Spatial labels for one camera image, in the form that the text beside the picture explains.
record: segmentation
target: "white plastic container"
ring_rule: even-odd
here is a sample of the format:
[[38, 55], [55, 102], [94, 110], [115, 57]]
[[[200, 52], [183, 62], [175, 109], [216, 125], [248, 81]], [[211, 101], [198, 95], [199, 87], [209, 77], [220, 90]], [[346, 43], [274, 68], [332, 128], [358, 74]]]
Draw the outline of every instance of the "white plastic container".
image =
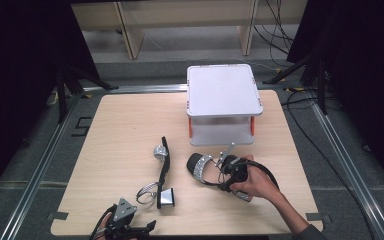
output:
[[254, 142], [254, 116], [263, 105], [249, 65], [191, 66], [187, 78], [192, 145]]

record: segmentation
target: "wooden table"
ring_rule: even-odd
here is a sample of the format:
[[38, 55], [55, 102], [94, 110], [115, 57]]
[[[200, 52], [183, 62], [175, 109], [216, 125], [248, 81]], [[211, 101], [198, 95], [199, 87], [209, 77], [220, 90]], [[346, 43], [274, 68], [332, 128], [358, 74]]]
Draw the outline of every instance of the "wooden table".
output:
[[[297, 211], [317, 213], [294, 141], [277, 94], [260, 91], [264, 112], [255, 118], [255, 142], [236, 146], [232, 154], [253, 154], [276, 176]], [[124, 197], [138, 210], [131, 226], [157, 220], [151, 235], [259, 235], [289, 233], [276, 209], [265, 199], [250, 203], [202, 185], [186, 169], [192, 153], [219, 156], [223, 147], [189, 143], [186, 93], [107, 95], [101, 100], [77, 164], [58, 209], [54, 235], [88, 235], [103, 212]], [[171, 167], [163, 189], [173, 188], [175, 207], [157, 209], [136, 202], [136, 193], [158, 181], [162, 164], [153, 149], [167, 138]], [[322, 229], [321, 221], [311, 222]]]

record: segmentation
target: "black cable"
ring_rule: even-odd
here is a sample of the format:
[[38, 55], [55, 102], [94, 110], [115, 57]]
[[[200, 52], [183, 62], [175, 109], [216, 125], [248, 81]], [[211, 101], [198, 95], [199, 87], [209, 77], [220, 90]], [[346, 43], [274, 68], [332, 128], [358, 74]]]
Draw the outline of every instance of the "black cable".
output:
[[271, 32], [269, 32], [269, 30], [266, 29], [266, 27], [264, 27], [264, 25], [261, 25], [261, 27], [263, 28], [263, 30], [267, 33], [267, 34], [270, 34], [271, 36], [273, 37], [276, 37], [276, 38], [286, 38], [287, 40], [290, 40], [290, 41], [293, 41], [294, 39], [289, 37], [289, 36], [279, 36], [279, 35], [276, 35], [276, 34], [273, 34]]
[[282, 36], [284, 36], [284, 40], [286, 39], [289, 39], [288, 35], [285, 33], [285, 31], [283, 30], [283, 27], [282, 27], [282, 22], [281, 22], [281, 18], [280, 18], [280, 9], [282, 7], [282, 1], [278, 0], [277, 1], [277, 15], [276, 13], [274, 12], [272, 6], [270, 5], [269, 1], [266, 0], [266, 3], [267, 3], [267, 6], [269, 7], [270, 11], [272, 12], [272, 15], [273, 15], [273, 18], [276, 20], [276, 27], [275, 27], [275, 30], [272, 34], [272, 36], [275, 34], [276, 32], [276, 28], [278, 27], [280, 32], [282, 33]]
[[105, 212], [104, 212], [104, 214], [102, 214], [102, 216], [101, 216], [101, 218], [98, 220], [98, 223], [96, 223], [96, 226], [95, 226], [95, 228], [93, 229], [93, 232], [92, 232], [92, 234], [90, 234], [90, 238], [89, 238], [89, 240], [94, 240], [95, 238], [95, 234], [96, 234], [96, 232], [98, 231], [98, 227], [99, 227], [99, 225], [101, 225], [101, 222], [102, 222], [102, 220], [105, 218], [105, 216], [109, 213], [109, 212], [114, 212], [114, 210], [117, 208], [117, 205], [116, 204], [114, 204], [114, 205], [112, 205], [111, 207], [109, 207]]
[[284, 54], [288, 54], [287, 51], [283, 50], [282, 48], [280, 48], [279, 46], [275, 45], [273, 42], [270, 42], [267, 38], [265, 38], [257, 29], [256, 26], [254, 26], [254, 30], [257, 32], [258, 35], [260, 35], [260, 37], [264, 40], [264, 42], [266, 42], [270, 47], [274, 47], [276, 48], [277, 50], [283, 52]]
[[279, 23], [280, 23], [280, 25], [279, 25], [279, 27], [280, 27], [280, 30], [282, 31], [282, 34], [283, 34], [283, 36], [285, 36], [284, 38], [283, 38], [283, 42], [285, 43], [285, 46], [286, 46], [286, 48], [288, 49], [288, 51], [290, 51], [290, 46], [292, 45], [292, 42], [291, 42], [291, 40], [290, 40], [290, 38], [288, 37], [288, 35], [285, 33], [285, 31], [283, 30], [283, 27], [282, 27], [282, 19], [281, 19], [281, 17], [280, 17], [280, 8], [281, 8], [281, 6], [282, 6], [282, 1], [281, 0], [279, 0], [279, 2], [280, 2], [280, 5], [278, 5], [278, 17], [279, 17]]
[[[328, 99], [336, 99], [336, 98], [335, 98], [335, 97], [326, 97], [325, 99], [328, 100]], [[288, 105], [288, 104], [294, 104], [294, 103], [300, 103], [300, 102], [306, 102], [306, 101], [311, 101], [311, 102], [313, 102], [314, 100], [317, 100], [317, 97], [303, 98], [303, 99], [299, 99], [299, 100], [292, 101], [292, 102], [281, 103], [280, 105], [281, 105], [281, 106], [286, 106], [286, 105]], [[306, 109], [306, 108], [308, 108], [308, 107], [294, 108], [294, 109]]]
[[341, 177], [341, 175], [339, 174], [339, 172], [336, 170], [336, 168], [333, 166], [332, 162], [327, 158], [327, 156], [321, 151], [321, 149], [316, 145], [316, 143], [307, 135], [307, 133], [304, 131], [304, 129], [301, 127], [301, 125], [298, 123], [298, 120], [295, 118], [295, 116], [293, 115], [289, 105], [290, 105], [290, 100], [292, 99], [292, 96], [295, 95], [296, 93], [298, 92], [293, 92], [291, 95], [289, 95], [288, 97], [288, 100], [286, 101], [286, 107], [287, 107], [287, 110], [289, 112], [289, 114], [291, 115], [292, 119], [294, 120], [295, 124], [297, 125], [297, 127], [301, 130], [301, 132], [304, 134], [304, 136], [307, 138], [307, 140], [314, 146], [314, 148], [320, 153], [320, 155], [323, 157], [323, 159], [326, 161], [326, 163], [329, 165], [329, 167], [332, 169], [332, 171], [335, 173], [335, 175], [338, 177], [338, 179], [341, 181], [342, 185], [344, 185], [345, 189], [348, 191], [348, 193], [351, 195], [351, 197], [354, 199], [355, 203], [357, 204], [362, 216], [363, 216], [363, 219], [364, 219], [364, 222], [367, 226], [367, 229], [369, 231], [369, 234], [370, 234], [370, 237], [371, 239], [375, 239], [374, 237], [374, 234], [373, 234], [373, 230], [371, 229], [370, 227], [370, 223], [369, 223], [369, 220], [364, 212], [364, 208], [363, 208], [363, 205], [360, 203], [360, 201], [358, 200], [357, 196], [351, 191], [351, 189], [348, 187], [347, 183], [345, 182], [345, 180]]

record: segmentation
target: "metal rail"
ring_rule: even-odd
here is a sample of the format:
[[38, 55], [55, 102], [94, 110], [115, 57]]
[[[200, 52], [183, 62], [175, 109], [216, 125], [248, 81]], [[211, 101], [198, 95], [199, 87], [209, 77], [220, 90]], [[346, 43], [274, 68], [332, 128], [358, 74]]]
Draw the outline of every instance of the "metal rail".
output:
[[162, 93], [186, 92], [186, 84], [148, 85], [148, 86], [123, 86], [114, 90], [104, 90], [100, 87], [84, 88], [87, 93], [123, 94], [123, 93]]
[[[312, 91], [308, 91], [309, 97], [316, 97]], [[384, 239], [384, 213], [379, 206], [379, 203], [371, 193], [370, 189], [366, 185], [363, 177], [358, 171], [357, 167], [351, 156], [348, 154], [344, 144], [335, 131], [330, 119], [327, 115], [324, 115], [321, 109], [317, 105], [312, 106], [316, 116], [318, 117], [326, 136], [332, 144], [338, 159], [347, 174], [351, 185], [354, 187], [357, 198], [363, 205], [364, 210], [367, 213], [373, 227], [375, 228], [380, 239]]]
[[49, 163], [51, 162], [51, 159], [55, 152], [55, 148], [58, 145], [58, 142], [61, 139], [65, 128], [67, 127], [67, 123], [71, 116], [71, 113], [73, 112], [74, 106], [77, 104], [79, 99], [79, 95], [76, 95], [72, 98], [66, 117], [61, 123], [57, 125], [52, 135], [52, 138], [49, 141], [45, 152], [43, 153], [42, 158], [40, 159], [39, 164], [33, 173], [32, 178], [28, 182], [27, 187], [25, 188], [24, 193], [21, 196], [21, 199], [17, 204], [17, 207], [11, 214], [8, 224], [6, 225], [6, 228], [2, 234], [1, 240], [15, 239], [15, 236], [17, 235], [18, 230], [20, 229], [21, 224], [23, 223], [24, 218], [26, 217], [31, 203], [33, 202], [33, 199], [37, 193], [41, 180], [43, 179], [43, 176], [46, 173]]

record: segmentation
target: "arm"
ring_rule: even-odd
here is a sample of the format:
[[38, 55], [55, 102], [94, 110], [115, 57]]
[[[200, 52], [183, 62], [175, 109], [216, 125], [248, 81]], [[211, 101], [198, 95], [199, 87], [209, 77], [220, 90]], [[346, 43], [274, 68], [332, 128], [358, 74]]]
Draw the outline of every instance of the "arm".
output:
[[[252, 155], [246, 159], [254, 160]], [[248, 179], [245, 182], [234, 183], [231, 190], [242, 190], [251, 196], [265, 198], [279, 211], [292, 234], [297, 236], [309, 227], [309, 223], [293, 208], [286, 197], [273, 184], [270, 178], [256, 167], [248, 165]]]

